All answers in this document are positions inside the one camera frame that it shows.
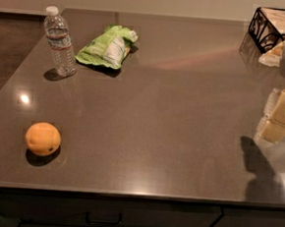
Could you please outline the clear plastic water bottle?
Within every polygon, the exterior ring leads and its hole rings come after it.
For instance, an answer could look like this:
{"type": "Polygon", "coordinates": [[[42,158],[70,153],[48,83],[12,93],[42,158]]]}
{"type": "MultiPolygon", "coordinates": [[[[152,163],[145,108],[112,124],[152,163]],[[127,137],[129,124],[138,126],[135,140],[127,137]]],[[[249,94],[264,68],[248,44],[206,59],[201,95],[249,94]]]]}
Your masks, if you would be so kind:
{"type": "Polygon", "coordinates": [[[58,76],[61,78],[72,76],[76,72],[75,51],[69,25],[56,6],[46,8],[44,31],[58,76]]]}

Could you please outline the pale packet beside basket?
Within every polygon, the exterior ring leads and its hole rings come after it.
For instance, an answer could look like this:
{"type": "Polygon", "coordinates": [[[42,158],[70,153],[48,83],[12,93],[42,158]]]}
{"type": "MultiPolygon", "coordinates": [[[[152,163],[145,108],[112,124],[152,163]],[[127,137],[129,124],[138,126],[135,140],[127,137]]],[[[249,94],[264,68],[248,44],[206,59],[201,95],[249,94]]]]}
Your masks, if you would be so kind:
{"type": "Polygon", "coordinates": [[[258,61],[262,65],[266,65],[269,67],[278,67],[284,45],[285,45],[285,42],[281,41],[274,48],[263,53],[259,57],[258,61]]]}

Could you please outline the orange fruit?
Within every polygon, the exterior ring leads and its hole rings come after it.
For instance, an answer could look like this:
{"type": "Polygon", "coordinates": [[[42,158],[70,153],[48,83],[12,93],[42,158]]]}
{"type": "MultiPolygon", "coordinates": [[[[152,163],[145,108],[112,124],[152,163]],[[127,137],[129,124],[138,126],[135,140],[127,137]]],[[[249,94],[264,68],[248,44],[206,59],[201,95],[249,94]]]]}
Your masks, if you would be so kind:
{"type": "Polygon", "coordinates": [[[33,154],[47,156],[58,149],[62,140],[52,124],[39,122],[28,128],[25,141],[33,154]]]}

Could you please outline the green chip bag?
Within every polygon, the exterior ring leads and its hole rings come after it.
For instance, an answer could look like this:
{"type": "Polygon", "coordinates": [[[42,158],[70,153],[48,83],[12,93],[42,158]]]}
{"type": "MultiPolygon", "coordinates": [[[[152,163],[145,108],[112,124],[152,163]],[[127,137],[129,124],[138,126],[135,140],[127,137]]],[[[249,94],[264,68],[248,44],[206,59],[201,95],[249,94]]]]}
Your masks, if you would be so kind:
{"type": "Polygon", "coordinates": [[[102,35],[82,48],[75,58],[84,65],[105,66],[118,70],[137,41],[138,35],[133,29],[111,25],[102,35]]]}

